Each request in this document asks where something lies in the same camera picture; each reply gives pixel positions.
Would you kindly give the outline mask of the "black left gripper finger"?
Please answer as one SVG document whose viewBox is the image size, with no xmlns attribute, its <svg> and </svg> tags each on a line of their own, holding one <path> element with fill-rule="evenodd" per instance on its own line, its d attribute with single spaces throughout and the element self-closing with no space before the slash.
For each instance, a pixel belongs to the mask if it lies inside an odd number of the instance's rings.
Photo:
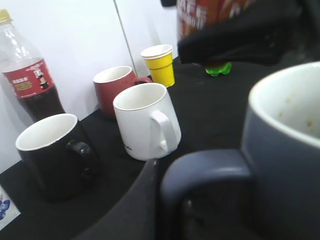
<svg viewBox="0 0 320 240">
<path fill-rule="evenodd" d="M 167 160 L 147 161 L 128 192 L 77 240 L 171 240 L 160 201 Z"/>
</svg>

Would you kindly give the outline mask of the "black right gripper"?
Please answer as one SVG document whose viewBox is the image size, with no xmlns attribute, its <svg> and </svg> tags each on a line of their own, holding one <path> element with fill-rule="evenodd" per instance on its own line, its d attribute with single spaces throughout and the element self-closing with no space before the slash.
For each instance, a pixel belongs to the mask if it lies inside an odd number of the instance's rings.
<svg viewBox="0 0 320 240">
<path fill-rule="evenodd" d="M 274 65 L 288 52 L 320 59 L 318 0 L 258 0 L 238 16 L 204 27 L 177 44 L 181 63 Z"/>
</svg>

